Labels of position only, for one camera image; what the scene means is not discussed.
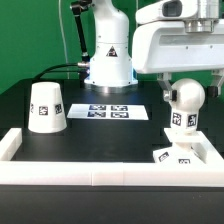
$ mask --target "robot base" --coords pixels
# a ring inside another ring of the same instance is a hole
[[[85,88],[94,90],[100,93],[126,93],[135,91],[138,89],[138,81],[133,81],[127,86],[100,86],[90,83],[89,80],[85,80]]]

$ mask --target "warning label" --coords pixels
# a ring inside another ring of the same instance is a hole
[[[115,51],[114,47],[112,46],[107,53],[107,57],[117,57],[117,52]]]

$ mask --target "black table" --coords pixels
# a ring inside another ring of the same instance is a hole
[[[29,131],[31,79],[0,95],[1,137],[20,127],[23,143],[15,161],[153,162],[152,151],[170,146],[170,106],[157,82],[137,91],[102,94],[80,88],[79,80],[61,85],[66,115],[71,104],[145,105],[149,120],[67,119],[54,134]],[[223,155],[224,102],[206,98],[198,130]],[[223,223],[223,188],[0,186],[0,223]]]

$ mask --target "white block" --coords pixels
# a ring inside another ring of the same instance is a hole
[[[0,142],[0,160],[10,161],[21,143],[21,128],[11,128]]]
[[[92,185],[123,185],[123,163],[94,163]]]

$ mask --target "black cable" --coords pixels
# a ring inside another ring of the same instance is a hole
[[[45,69],[44,71],[42,71],[41,73],[36,75],[34,77],[34,79],[40,79],[44,74],[49,73],[49,72],[53,71],[54,69],[66,68],[66,67],[75,67],[75,66],[78,66],[78,63],[68,63],[68,64],[55,65],[55,66],[52,66],[52,67],[49,67],[49,68]]]

